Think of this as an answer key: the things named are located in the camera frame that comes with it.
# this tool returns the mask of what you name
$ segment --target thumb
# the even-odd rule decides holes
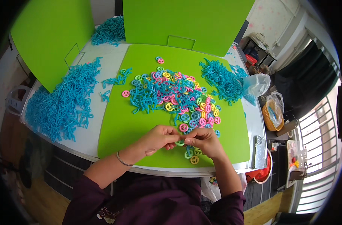
[[[178,134],[165,135],[164,140],[166,144],[168,144],[168,143],[178,142],[179,140],[181,140],[181,137]]]
[[[196,138],[186,138],[185,139],[185,144],[189,146],[195,146],[198,148],[201,148],[202,146],[202,140],[196,139]]]

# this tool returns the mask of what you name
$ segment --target person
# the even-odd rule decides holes
[[[103,191],[116,179],[117,186],[118,178],[142,158],[161,148],[172,150],[181,140],[213,160],[222,198],[210,207],[208,216],[200,208],[201,187],[196,178],[144,175],[113,196]],[[73,191],[64,225],[244,224],[241,181],[212,128],[195,128],[180,135],[174,127],[157,125],[137,142],[92,164]]]

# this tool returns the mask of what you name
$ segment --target hand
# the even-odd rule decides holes
[[[176,146],[175,142],[180,140],[181,137],[176,128],[157,125],[141,137],[135,144],[141,149],[144,149],[146,156],[150,156],[163,147],[166,150],[173,149]]]
[[[195,128],[181,138],[185,139],[185,144],[200,148],[211,159],[224,158],[226,155],[212,128]]]

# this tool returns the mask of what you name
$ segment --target maroon sleeve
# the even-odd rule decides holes
[[[242,191],[232,193],[211,206],[209,219],[219,224],[244,224],[243,205],[245,202]]]
[[[110,200],[110,196],[86,176],[73,186],[73,199],[67,207],[62,225],[84,224]]]

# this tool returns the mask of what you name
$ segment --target maroon shirt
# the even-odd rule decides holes
[[[66,224],[244,224],[241,191],[201,210],[199,184],[192,178],[144,176],[110,196],[86,176],[73,187]]]

